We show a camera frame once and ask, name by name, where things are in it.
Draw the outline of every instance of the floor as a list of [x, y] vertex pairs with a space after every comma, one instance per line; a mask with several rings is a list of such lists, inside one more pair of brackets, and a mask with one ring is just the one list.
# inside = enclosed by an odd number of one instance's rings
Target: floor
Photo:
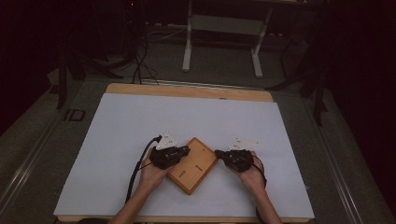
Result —
[[[210, 85], [263, 90], [284, 80], [279, 60], [286, 41], [269, 35], [260, 59], [264, 77], [254, 77], [249, 49], [227, 40], [210, 40], [199, 34], [193, 42], [191, 70], [181, 71], [184, 33], [170, 38], [148, 37], [147, 56], [142, 63], [145, 84]], [[109, 79], [87, 68], [84, 81], [69, 78], [68, 100], [56, 110], [57, 95], [46, 92], [0, 138], [0, 223], [55, 223], [52, 214], [85, 133], [106, 86], [131, 82], [135, 64], [115, 70], [123, 80]], [[57, 71], [49, 74], [56, 83]], [[272, 92], [284, 120], [316, 218], [308, 223], [396, 223], [370, 175], [359, 148], [348, 129], [332, 93], [325, 91], [319, 127], [313, 120], [313, 98], [300, 97], [301, 83]], [[67, 109], [86, 111], [83, 121], [64, 121]], [[33, 163], [25, 162], [35, 157]], [[25, 176], [15, 176], [29, 168]], [[17, 177], [22, 188], [12, 190]]]

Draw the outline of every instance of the wooden box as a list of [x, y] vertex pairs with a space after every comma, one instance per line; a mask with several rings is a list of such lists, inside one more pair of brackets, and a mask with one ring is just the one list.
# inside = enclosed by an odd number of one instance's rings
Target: wooden box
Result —
[[188, 156], [181, 159], [168, 176], [187, 194], [191, 195], [218, 161], [215, 152], [198, 138], [187, 144]]

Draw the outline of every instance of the black device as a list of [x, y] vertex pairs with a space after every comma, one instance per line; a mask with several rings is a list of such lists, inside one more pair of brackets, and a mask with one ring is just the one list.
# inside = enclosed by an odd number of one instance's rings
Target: black device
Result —
[[182, 157], [189, 155], [190, 148], [184, 147], [169, 147], [165, 149], [157, 149], [154, 147], [151, 150], [149, 159], [152, 164], [160, 169], [165, 170], [168, 167], [176, 165], [180, 162]]
[[245, 172], [254, 164], [253, 156], [249, 150], [215, 150], [216, 156], [224, 161], [224, 164], [238, 173]]
[[[140, 165], [142, 164], [143, 158], [146, 155], [146, 152], [149, 150], [149, 147], [151, 146], [151, 144], [153, 142], [160, 143], [162, 138], [163, 137], [161, 135], [158, 137], [155, 137], [155, 138], [151, 139], [151, 141], [149, 141], [149, 143], [146, 145], [146, 148], [143, 151], [142, 156], [140, 157], [140, 160], [137, 162], [136, 167], [134, 168], [134, 172], [132, 173], [131, 180], [129, 182], [128, 191], [126, 194], [126, 199], [125, 199], [126, 203], [131, 198], [132, 188], [134, 187], [134, 179], [136, 178], [137, 172], [140, 169], [143, 169], [144, 167], [149, 165], [148, 164], [148, 165], [140, 167]], [[151, 150], [149, 159], [151, 160], [151, 163], [153, 165], [164, 170], [168, 167], [171, 167], [171, 166], [179, 163], [181, 158], [187, 156], [189, 154], [189, 152], [190, 152], [190, 148], [187, 146], [169, 147], [169, 148], [164, 148], [164, 149], [157, 149], [156, 147], [154, 147]]]

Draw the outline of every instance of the white board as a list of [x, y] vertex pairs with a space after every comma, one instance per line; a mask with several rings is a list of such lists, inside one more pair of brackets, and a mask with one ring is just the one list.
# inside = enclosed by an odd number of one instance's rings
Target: white board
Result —
[[[314, 217], [276, 103], [111, 93], [99, 104], [54, 215], [116, 215], [146, 144], [166, 132], [179, 146], [197, 137], [214, 150], [227, 150], [235, 137], [260, 141], [254, 150], [276, 211]], [[255, 204], [219, 161], [190, 196], [166, 178], [140, 216], [255, 217]]]

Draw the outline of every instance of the wooden table edge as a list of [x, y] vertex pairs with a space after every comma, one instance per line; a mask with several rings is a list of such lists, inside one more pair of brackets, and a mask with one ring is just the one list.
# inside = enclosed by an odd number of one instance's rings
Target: wooden table edge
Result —
[[[102, 218], [110, 220], [112, 216], [58, 216], [58, 219], [62, 222], [77, 222], [83, 218]], [[292, 222], [308, 222], [308, 217], [282, 217], [283, 223]], [[154, 223], [199, 223], [199, 222], [214, 222], [214, 223], [258, 223], [255, 217], [137, 217], [135, 222], [154, 222]]]
[[208, 87], [155, 86], [112, 83], [107, 86], [106, 93], [157, 95], [190, 98], [224, 99], [240, 101], [273, 102], [268, 91], [247, 91]]

